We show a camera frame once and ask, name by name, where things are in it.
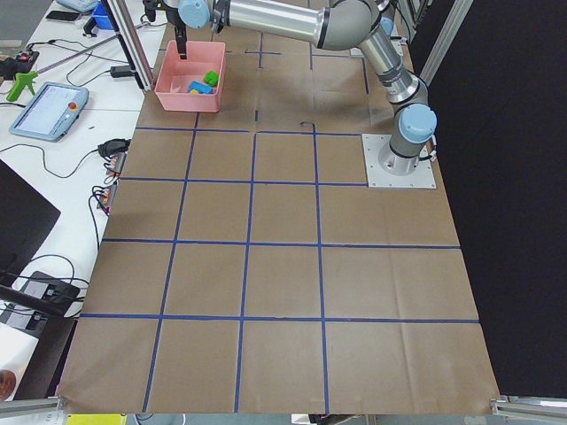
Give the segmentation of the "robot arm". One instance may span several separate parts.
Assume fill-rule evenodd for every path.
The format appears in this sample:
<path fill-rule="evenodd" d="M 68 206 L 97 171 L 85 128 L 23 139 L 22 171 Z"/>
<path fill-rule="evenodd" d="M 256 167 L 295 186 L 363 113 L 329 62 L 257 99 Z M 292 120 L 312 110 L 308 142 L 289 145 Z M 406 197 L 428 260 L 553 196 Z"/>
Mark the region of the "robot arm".
<path fill-rule="evenodd" d="M 429 106 L 428 87 L 408 70 L 384 29 L 387 1 L 330 1 L 319 10 L 282 1 L 147 1 L 148 19 L 163 11 L 175 28 L 181 58 L 187 57 L 189 28 L 226 27 L 276 35 L 309 43 L 318 50 L 357 50 L 386 91 L 394 112 L 394 129 L 385 151 L 396 159 L 424 160 L 426 144 L 436 143 L 438 117 Z"/>

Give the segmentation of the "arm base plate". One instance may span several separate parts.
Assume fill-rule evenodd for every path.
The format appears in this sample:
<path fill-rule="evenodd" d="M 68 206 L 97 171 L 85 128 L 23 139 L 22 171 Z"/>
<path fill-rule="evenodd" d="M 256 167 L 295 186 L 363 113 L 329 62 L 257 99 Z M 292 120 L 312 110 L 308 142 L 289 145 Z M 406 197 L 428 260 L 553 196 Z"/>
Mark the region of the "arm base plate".
<path fill-rule="evenodd" d="M 391 135 L 362 134 L 362 150 L 371 189 L 436 189 L 429 152 L 402 158 L 391 151 Z"/>

